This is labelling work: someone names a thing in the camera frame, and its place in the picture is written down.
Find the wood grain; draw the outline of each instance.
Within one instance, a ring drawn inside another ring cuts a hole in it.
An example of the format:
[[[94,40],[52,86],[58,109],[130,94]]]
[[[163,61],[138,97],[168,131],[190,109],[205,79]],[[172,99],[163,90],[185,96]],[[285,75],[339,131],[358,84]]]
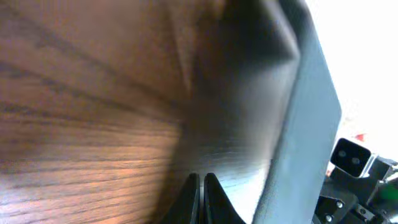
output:
[[[251,220],[288,98],[253,137],[199,94],[193,2],[0,1],[0,223],[156,222],[190,172]]]

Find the brown wood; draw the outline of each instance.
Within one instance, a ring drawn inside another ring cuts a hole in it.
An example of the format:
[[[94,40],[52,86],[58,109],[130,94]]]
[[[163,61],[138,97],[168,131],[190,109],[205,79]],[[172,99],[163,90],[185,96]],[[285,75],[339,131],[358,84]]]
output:
[[[214,172],[251,219],[283,115],[255,151],[244,119],[226,132],[228,113],[194,97],[206,10],[0,1],[0,223],[155,222],[190,172]]]

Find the bolt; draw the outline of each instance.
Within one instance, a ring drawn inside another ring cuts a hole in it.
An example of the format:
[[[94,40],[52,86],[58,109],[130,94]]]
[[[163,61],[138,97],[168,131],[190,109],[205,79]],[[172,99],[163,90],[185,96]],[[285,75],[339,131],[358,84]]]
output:
[[[333,218],[330,215],[327,215],[325,218],[327,222],[331,222],[333,220]]]
[[[343,208],[343,203],[340,202],[340,201],[337,201],[337,202],[336,202],[336,206],[337,206],[338,208]]]

